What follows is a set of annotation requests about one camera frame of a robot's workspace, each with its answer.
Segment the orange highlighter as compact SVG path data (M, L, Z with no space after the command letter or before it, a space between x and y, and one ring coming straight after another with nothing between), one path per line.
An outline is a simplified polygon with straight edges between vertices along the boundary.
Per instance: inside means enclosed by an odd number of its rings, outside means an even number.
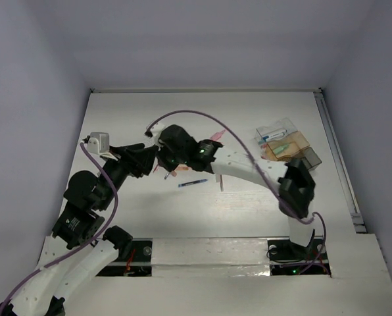
M178 172L178 171L190 171L190 170L191 170L191 168L186 166L186 165L179 165L175 169L176 172Z

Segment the pink highlighter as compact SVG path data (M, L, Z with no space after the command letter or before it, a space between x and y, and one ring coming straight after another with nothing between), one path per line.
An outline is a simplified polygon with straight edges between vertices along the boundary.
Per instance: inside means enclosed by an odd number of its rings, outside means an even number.
M226 132L226 130L222 130L222 131L216 132L215 134L213 134L210 137L210 140L217 142L218 140L221 139L221 137L224 135L225 132Z

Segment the white marker blue cap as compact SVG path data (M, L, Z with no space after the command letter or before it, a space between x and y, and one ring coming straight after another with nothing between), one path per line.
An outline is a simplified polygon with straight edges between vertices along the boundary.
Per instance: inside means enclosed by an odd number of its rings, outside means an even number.
M281 139L281 138L285 137L286 134L287 134L287 130L284 129L284 128L280 128L280 129L277 129L275 131L272 131L270 133L267 133L267 134L263 135L262 139L263 140L272 139L272 141L273 140L278 140L278 139Z

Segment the green correction tape pen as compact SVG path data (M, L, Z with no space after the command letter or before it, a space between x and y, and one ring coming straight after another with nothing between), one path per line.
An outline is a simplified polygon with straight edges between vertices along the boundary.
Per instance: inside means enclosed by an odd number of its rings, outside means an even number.
M278 146L276 148L274 148L272 150L272 152L274 153L274 155L280 155L281 153L283 153L287 148L289 147L289 144L283 144L281 146Z

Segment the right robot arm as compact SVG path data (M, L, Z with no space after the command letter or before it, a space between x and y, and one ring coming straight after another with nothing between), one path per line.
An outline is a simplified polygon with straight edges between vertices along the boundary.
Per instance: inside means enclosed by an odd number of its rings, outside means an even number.
M159 147L158 163L169 172L185 165L195 172L232 176L268 188L288 218L290 254L303 258L312 251L314 227L310 203L316 184L301 160L257 160L249 153L231 150L213 140L198 142L175 124L156 124L149 132Z

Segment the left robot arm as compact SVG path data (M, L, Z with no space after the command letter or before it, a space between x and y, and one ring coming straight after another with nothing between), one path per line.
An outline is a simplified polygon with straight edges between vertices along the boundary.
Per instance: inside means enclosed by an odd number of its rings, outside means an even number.
M66 306L109 263L130 255L132 235L111 222L128 177L148 175L157 146L113 147L96 137L80 148L99 174L79 171L68 181L65 206L45 238L35 270L0 304L0 315L65 315Z

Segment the stationery organizer box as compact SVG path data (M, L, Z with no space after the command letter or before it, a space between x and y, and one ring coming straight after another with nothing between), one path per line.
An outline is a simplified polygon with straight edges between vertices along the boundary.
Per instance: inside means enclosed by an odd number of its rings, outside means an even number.
M255 141L265 160L290 162L301 160L309 171L322 164L303 133L289 118L283 118L269 126L256 129Z

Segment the blue ink refill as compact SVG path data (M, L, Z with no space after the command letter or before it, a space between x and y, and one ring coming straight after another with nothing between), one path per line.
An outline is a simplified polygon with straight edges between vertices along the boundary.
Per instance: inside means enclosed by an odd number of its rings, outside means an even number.
M196 184L202 184L202 183L205 183L207 181L208 181L208 179L206 179L206 178L193 180L193 181L189 181L189 182L184 182L184 183L178 184L178 187L179 188L184 188L184 187L187 187L187 186L192 186L192 185L196 185Z

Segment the red gel pen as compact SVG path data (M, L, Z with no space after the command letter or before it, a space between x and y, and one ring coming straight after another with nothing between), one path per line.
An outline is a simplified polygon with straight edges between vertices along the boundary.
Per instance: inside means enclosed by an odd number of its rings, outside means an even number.
M221 174L216 175L216 182L220 186L220 191L223 192L224 191L224 181L223 181L223 177Z

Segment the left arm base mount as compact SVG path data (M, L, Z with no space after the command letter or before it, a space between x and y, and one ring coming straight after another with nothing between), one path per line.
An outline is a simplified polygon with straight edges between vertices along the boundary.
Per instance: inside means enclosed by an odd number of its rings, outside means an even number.
M120 228L112 226L103 233L103 240L108 240L118 250L115 262L127 262L132 257L132 262L149 263L152 256L153 241L151 239L135 240L131 234Z

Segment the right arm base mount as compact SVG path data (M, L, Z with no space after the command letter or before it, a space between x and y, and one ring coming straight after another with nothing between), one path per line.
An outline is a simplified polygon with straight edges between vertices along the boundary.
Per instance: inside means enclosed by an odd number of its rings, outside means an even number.
M326 248L321 249L323 239L321 236L315 237L315 230L310 238L308 246L300 246L289 240L271 239L268 241L268 251L266 257L275 263L298 263L313 259L327 260Z

